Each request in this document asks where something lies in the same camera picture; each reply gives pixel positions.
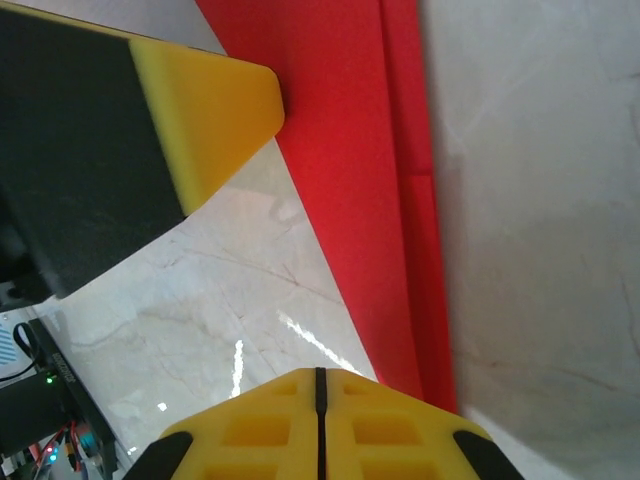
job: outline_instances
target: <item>wire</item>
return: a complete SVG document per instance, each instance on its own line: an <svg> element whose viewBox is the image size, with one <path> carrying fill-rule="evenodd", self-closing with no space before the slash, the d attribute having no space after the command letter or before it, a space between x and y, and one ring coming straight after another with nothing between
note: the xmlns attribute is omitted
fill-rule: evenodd
<svg viewBox="0 0 640 480"><path fill-rule="evenodd" d="M80 462L80 469L82 480L89 480L89 469L87 468L87 464L84 463L84 461Z"/></svg>
<svg viewBox="0 0 640 480"><path fill-rule="evenodd" d="M22 340L22 337L20 336L20 328L22 329L25 337L27 337L29 345ZM18 347L20 347L24 354L32 360L32 362L28 367L18 373L1 377L0 382L8 382L9 380L13 380L24 375L36 365L40 357L40 345L38 344L38 340L36 339L36 336L33 333L33 330L31 330L29 324L22 322L13 327L13 341L18 345Z"/></svg>
<svg viewBox="0 0 640 480"><path fill-rule="evenodd" d="M33 480L46 480L51 473L51 464L42 462L42 464L36 470L36 474L33 476Z"/></svg>
<svg viewBox="0 0 640 480"><path fill-rule="evenodd" d="M64 433L64 451L67 454L67 460L71 470L78 471L78 453L73 448L73 442L71 441L71 429L67 429Z"/></svg>
<svg viewBox="0 0 640 480"><path fill-rule="evenodd" d="M29 452L31 452L31 456L36 462L40 460L40 457L42 456L42 452L40 451L40 445L38 443L29 445Z"/></svg>
<svg viewBox="0 0 640 480"><path fill-rule="evenodd" d="M77 423L75 420L71 422L71 428L69 429L69 437L71 439L71 447L75 453L76 458L76 468L75 471L80 471L80 463L82 461L82 456L80 455L80 449L78 448L78 433L76 432Z"/></svg>

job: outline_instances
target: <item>white marble floor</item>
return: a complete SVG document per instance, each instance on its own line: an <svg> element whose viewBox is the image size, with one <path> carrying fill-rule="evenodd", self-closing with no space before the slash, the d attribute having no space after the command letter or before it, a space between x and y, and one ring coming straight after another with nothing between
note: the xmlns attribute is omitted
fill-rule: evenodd
<svg viewBox="0 0 640 480"><path fill-rule="evenodd" d="M220 51L193 0L24 3ZM463 411L526 478L638 478L640 4L421 8ZM131 458L292 368L373 376L273 143L38 310Z"/></svg>

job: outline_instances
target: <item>red foam board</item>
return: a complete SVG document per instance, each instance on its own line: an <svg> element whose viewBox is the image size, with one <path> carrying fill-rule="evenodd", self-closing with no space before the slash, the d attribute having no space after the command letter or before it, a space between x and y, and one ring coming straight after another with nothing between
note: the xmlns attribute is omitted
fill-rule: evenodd
<svg viewBox="0 0 640 480"><path fill-rule="evenodd" d="M455 410L415 2L198 4L278 74L278 144L378 378Z"/></svg>

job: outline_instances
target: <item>yellow and black foam mat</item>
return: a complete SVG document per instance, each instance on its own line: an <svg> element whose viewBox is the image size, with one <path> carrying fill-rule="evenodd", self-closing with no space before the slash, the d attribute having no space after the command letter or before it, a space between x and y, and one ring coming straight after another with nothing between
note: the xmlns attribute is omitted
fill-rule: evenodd
<svg viewBox="0 0 640 480"><path fill-rule="evenodd" d="M301 369L170 427L125 480L522 480L478 425L344 370Z"/></svg>
<svg viewBox="0 0 640 480"><path fill-rule="evenodd" d="M0 197L59 296L194 212L283 121L269 68L0 1Z"/></svg>

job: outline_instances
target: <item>black groove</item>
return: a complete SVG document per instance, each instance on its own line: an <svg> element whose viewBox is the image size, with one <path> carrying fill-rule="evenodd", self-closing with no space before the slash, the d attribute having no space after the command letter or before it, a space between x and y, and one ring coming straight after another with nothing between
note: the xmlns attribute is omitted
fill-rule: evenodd
<svg viewBox="0 0 640 480"><path fill-rule="evenodd" d="M316 413L318 414L318 480L327 479L327 370L316 368Z"/></svg>

